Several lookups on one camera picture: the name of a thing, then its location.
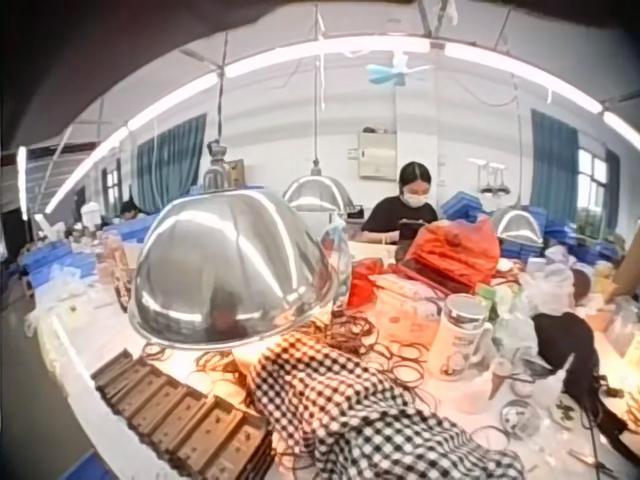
gingham fabric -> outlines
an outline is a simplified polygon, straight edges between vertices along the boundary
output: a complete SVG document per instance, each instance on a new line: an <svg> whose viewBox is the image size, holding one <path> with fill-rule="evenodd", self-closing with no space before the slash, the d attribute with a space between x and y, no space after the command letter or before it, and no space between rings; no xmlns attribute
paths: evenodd
<svg viewBox="0 0 640 480"><path fill-rule="evenodd" d="M482 447L450 420L414 407L384 375L306 335L271 347L249 381L256 406L322 478L525 477L514 452Z"/></svg>

silver lamp shade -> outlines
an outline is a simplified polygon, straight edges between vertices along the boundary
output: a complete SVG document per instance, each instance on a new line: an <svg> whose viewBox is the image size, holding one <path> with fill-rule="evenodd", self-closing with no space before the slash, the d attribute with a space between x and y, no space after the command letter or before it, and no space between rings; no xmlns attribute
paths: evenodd
<svg viewBox="0 0 640 480"><path fill-rule="evenodd" d="M160 345L229 349L304 323L335 288L319 243L281 198L213 192L176 200L156 220L129 318Z"/></svg>
<svg viewBox="0 0 640 480"><path fill-rule="evenodd" d="M500 208L491 216L496 236L502 240L541 247L540 227L529 212L517 207Z"/></svg>
<svg viewBox="0 0 640 480"><path fill-rule="evenodd" d="M347 189L340 181L324 175L308 175L295 180L283 194L285 201L298 212L355 211Z"/></svg>

white table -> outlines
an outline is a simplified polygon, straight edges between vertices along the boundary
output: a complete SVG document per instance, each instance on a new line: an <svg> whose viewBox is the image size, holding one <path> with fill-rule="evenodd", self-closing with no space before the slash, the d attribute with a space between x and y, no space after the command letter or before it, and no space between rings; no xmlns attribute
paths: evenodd
<svg viewBox="0 0 640 480"><path fill-rule="evenodd" d="M119 478L177 478L178 475L160 461L150 448L141 444L126 423L109 410L94 388L90 378L92 372L125 348L134 356L138 355L145 341L130 327L127 316L119 309L111 290L92 288L89 292L59 303L57 307L41 315L38 338L45 362L66 393L87 436ZM55 295L55 286L47 284L36 291L36 301L38 305L50 304ZM71 305L75 306L75 312L71 311ZM598 346L606 349L606 346L602 347L602 341L598 337ZM619 367L610 353L606 351L602 355L605 372L609 363L614 369ZM167 361L159 363L158 367L176 379L186 381L195 356L192 352L176 351ZM207 386L193 383L193 379L202 380L202 377L189 378L192 386L206 391ZM450 401L456 388L464 388L464 384L442 384L427 379L425 387L441 400L438 414L449 417L469 431L482 425L498 426L500 408L514 398L505 385L487 412L481 415L464 415L455 411ZM598 432L596 436L600 459L613 468L619 478L635 478L633 466L601 443ZM546 452L554 455L553 458L545 461L544 453L540 453L537 446L544 446ZM581 427L563 436L560 427L549 423L534 442L512 441L510 448L518 452L527 469L537 465L529 478L550 478L550 463L554 464L553 478L595 478L593 469L565 453L569 448L584 453L591 452L589 432ZM274 464L268 478L293 477L286 469Z"/></svg>

red plastic bag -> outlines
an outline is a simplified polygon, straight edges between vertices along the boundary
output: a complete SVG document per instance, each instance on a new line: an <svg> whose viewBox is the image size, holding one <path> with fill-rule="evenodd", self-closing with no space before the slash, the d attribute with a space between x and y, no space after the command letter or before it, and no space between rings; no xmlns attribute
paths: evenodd
<svg viewBox="0 0 640 480"><path fill-rule="evenodd" d="M360 308L375 300L375 282L369 279L369 275L380 275L384 270L384 262L380 258L365 258L353 263L347 308Z"/></svg>
<svg viewBox="0 0 640 480"><path fill-rule="evenodd" d="M408 264L417 262L432 271L434 279L458 282L473 290L477 283L491 281L500 260L500 244L489 218L477 223L458 220L426 225L406 259Z"/></svg>

blue ceiling fan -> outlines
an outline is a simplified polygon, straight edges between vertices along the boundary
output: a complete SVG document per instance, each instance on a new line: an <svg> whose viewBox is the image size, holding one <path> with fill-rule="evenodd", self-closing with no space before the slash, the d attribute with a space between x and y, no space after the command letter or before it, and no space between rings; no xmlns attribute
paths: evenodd
<svg viewBox="0 0 640 480"><path fill-rule="evenodd" d="M419 72L420 70L427 70L433 66L423 65L421 67L409 68L407 67L408 60L409 56L407 54L396 51L393 52L393 63L391 67L375 64L367 65L369 82L374 85L392 83L396 87L404 87L407 84L407 75Z"/></svg>

